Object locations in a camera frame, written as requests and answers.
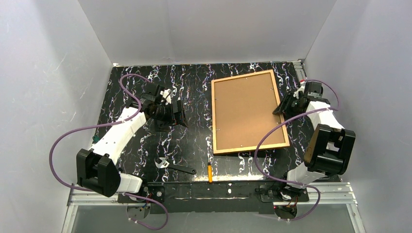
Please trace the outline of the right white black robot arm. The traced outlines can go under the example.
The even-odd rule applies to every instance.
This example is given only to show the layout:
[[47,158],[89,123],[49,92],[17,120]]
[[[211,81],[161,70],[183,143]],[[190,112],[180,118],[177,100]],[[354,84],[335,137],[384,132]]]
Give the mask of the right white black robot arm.
[[300,81],[300,87],[288,92],[273,114],[308,116],[314,128],[303,163],[287,172],[289,189],[303,189],[319,178],[346,172],[356,134],[337,121],[329,100],[323,98],[321,82]]

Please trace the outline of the yellow handled screwdriver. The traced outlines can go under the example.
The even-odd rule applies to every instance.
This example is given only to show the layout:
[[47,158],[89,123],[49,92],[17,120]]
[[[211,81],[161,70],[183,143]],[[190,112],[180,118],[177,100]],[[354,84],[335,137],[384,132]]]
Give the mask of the yellow handled screwdriver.
[[213,170],[212,170],[211,162],[207,163],[207,172],[208,172],[208,182],[212,183],[213,182]]

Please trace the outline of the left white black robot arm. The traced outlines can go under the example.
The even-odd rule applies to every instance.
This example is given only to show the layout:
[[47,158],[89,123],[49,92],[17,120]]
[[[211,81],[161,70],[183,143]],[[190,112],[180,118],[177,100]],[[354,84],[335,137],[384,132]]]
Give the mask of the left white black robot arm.
[[157,132],[171,127],[188,126],[181,98],[173,100],[171,90],[158,84],[148,84],[140,97],[130,98],[106,134],[91,148],[76,155],[77,184],[106,197],[116,193],[138,193],[143,179],[120,172],[117,161],[128,142],[148,120]]

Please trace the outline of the wooden picture frame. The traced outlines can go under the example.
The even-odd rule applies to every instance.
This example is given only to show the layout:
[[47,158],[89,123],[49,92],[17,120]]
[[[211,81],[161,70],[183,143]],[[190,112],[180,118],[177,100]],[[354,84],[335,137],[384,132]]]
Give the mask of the wooden picture frame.
[[[282,115],[272,112],[280,104],[273,70],[212,80],[213,153],[227,154],[276,149],[290,145]],[[273,128],[280,128],[261,139]]]

